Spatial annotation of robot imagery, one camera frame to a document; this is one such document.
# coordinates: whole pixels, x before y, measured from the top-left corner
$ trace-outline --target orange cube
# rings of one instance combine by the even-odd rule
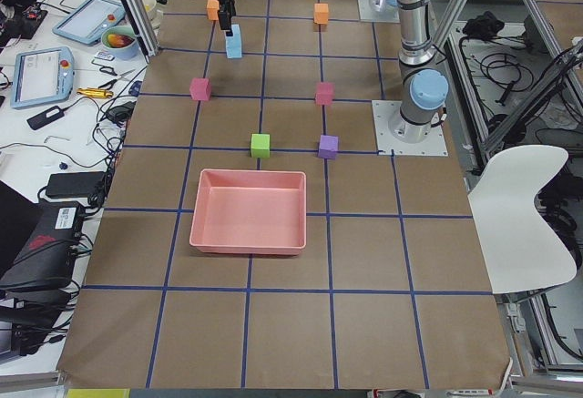
[[[328,25],[328,18],[330,17],[330,10],[328,4],[314,4],[313,6],[313,22],[318,25]]]
[[[219,1],[218,0],[208,0],[207,1],[207,17],[210,21],[219,20]]]

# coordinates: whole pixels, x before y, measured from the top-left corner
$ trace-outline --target yellow block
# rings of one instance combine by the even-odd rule
[[[207,0],[207,17],[210,21],[219,20],[220,3],[218,0]]]
[[[328,25],[328,18],[330,17],[330,10],[328,4],[314,4],[313,6],[313,22],[318,25]]]
[[[129,398],[129,389],[70,389],[66,398]]]

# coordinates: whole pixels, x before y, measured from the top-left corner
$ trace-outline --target toy fruit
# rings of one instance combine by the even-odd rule
[[[134,38],[123,34],[108,34],[107,42],[111,47],[120,48],[131,45],[134,42]]]

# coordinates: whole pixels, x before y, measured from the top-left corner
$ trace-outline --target white table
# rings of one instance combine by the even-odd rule
[[[65,4],[76,6],[85,0],[66,0]],[[52,5],[58,5],[60,0],[47,0]],[[40,26],[32,40],[20,40],[14,46],[6,48],[0,53],[0,66],[4,68],[6,75],[12,80],[14,73],[15,57],[17,54],[41,50],[49,47],[67,46],[73,52],[75,59],[75,83],[74,90],[78,87],[97,87],[109,79],[110,75],[100,73],[98,67],[91,64],[99,46],[84,46],[52,33],[52,27],[62,20],[65,14],[46,7],[49,16]],[[123,73],[130,69],[134,72],[127,75],[131,79],[142,67],[146,65],[146,60],[141,54],[129,61],[114,60],[111,65],[118,73]],[[113,91],[118,94],[119,90],[127,82],[118,81]],[[33,131],[26,123],[26,119],[44,111],[54,104],[31,107],[16,110],[10,107],[10,89],[1,92],[6,96],[6,101],[0,107],[0,147],[14,142],[29,144],[45,144],[58,151],[67,153],[80,164],[92,165],[102,159],[106,154],[91,138],[91,132],[96,125],[96,106],[83,100],[70,108],[65,117],[52,124]],[[73,93],[68,101],[58,105],[63,107],[70,105],[80,96]],[[115,127],[106,129],[105,132],[114,132]],[[14,147],[0,149],[5,157],[0,158],[0,180],[8,184],[19,193],[36,202],[36,193],[44,187],[51,174],[62,172],[59,164],[65,162],[68,165],[67,172],[78,172],[86,170],[103,170],[105,164],[101,163],[95,168],[82,168],[64,156],[57,155],[45,148],[25,148]],[[97,234],[99,217],[88,219],[83,226],[83,231],[94,239]],[[89,258],[81,258],[76,262],[73,279],[82,282]],[[62,314],[57,320],[57,324],[67,319],[66,314]],[[65,341],[42,346],[37,354],[21,357],[11,362],[0,364],[0,375],[13,375],[25,373],[51,372],[56,369],[56,363],[62,352]]]

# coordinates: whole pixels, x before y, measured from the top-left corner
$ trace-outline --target yellow tool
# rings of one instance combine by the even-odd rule
[[[102,88],[78,88],[78,95],[83,95],[87,97],[94,97],[95,99],[109,99],[113,97],[113,91],[104,90]]]

